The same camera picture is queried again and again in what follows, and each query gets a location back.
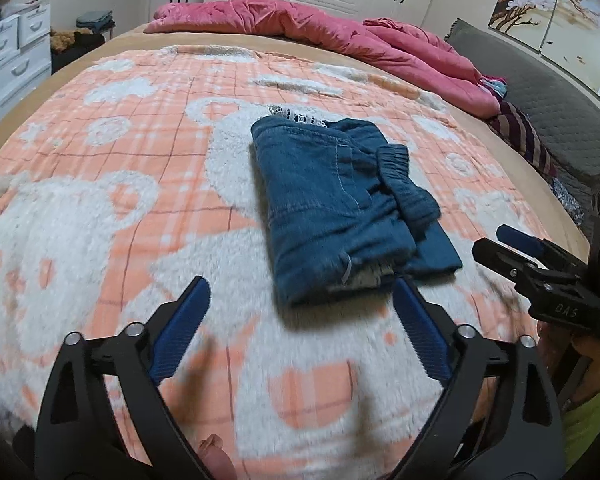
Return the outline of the right hand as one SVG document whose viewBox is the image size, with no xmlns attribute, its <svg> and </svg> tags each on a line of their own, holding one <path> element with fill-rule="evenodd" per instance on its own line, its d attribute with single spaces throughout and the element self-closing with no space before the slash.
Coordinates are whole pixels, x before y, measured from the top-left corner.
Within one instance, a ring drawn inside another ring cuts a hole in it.
<svg viewBox="0 0 600 480">
<path fill-rule="evenodd" d="M 538 349 L 560 410 L 573 410 L 600 393 L 600 339 L 538 322 Z"/>
</svg>

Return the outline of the left hand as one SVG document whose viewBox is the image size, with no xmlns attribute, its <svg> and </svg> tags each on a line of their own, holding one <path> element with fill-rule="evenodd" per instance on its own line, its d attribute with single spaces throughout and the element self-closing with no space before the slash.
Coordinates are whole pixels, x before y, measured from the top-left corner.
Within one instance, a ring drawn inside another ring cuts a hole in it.
<svg viewBox="0 0 600 480">
<path fill-rule="evenodd" d="M 223 451 L 223 441 L 217 434 L 210 434 L 200 442 L 197 454 L 215 480 L 236 480 L 236 469 Z"/>
</svg>

